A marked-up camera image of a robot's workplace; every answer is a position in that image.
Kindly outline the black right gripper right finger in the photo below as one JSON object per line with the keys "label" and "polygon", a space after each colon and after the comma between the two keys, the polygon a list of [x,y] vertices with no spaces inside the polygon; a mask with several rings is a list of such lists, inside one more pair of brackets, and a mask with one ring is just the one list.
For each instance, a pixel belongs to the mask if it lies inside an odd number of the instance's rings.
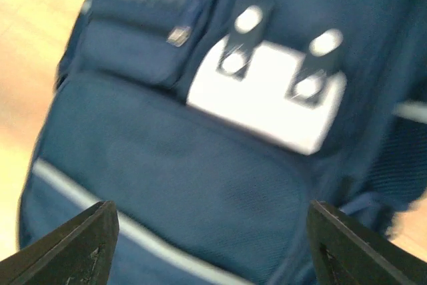
{"label": "black right gripper right finger", "polygon": [[319,284],[426,283],[426,263],[337,208],[312,201],[307,231]]}

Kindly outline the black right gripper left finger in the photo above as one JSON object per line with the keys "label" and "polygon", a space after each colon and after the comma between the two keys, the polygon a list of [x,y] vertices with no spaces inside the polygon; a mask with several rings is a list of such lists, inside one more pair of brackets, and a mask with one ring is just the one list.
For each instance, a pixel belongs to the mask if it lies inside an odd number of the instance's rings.
{"label": "black right gripper left finger", "polygon": [[1,261],[1,283],[106,284],[118,233],[115,203],[98,202]]}

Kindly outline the navy blue student backpack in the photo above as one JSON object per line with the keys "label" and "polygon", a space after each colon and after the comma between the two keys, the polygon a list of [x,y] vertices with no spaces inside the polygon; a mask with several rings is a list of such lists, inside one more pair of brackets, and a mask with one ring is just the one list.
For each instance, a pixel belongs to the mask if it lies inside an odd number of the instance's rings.
{"label": "navy blue student backpack", "polygon": [[426,0],[85,0],[56,80],[18,243],[114,201],[110,284],[315,284],[312,200],[426,190]]}

